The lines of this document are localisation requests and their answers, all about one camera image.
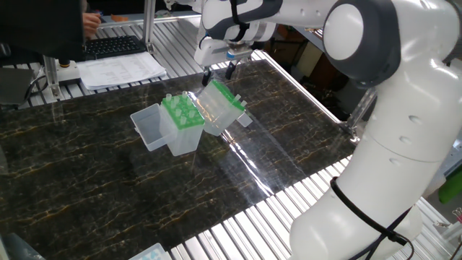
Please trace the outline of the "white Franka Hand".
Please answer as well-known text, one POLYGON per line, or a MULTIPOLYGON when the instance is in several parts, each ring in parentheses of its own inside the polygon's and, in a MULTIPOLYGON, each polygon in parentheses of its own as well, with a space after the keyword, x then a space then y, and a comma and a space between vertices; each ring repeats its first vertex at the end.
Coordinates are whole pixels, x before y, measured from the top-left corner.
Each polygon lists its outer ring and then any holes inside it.
MULTIPOLYGON (((225 73, 225 79, 229 80, 236 69, 236 63, 234 61, 247 58, 252 52, 253 49, 249 45, 234 45, 223 40, 214 40, 207 37, 199 42, 194 54, 194 60, 198 65, 203 67, 230 61, 225 73)), ((204 87, 208 85, 211 77, 211 69, 206 68, 201 81, 204 87)))

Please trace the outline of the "bare person hand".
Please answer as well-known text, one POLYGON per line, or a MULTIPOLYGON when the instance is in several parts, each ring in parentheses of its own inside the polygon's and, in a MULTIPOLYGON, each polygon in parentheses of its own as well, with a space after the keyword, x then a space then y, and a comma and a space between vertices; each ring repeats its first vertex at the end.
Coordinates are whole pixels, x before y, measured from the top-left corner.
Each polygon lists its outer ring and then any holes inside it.
POLYGON ((96 34, 97 29, 101 24, 100 18, 100 14, 97 13, 82 14, 84 35, 86 38, 91 38, 96 34))

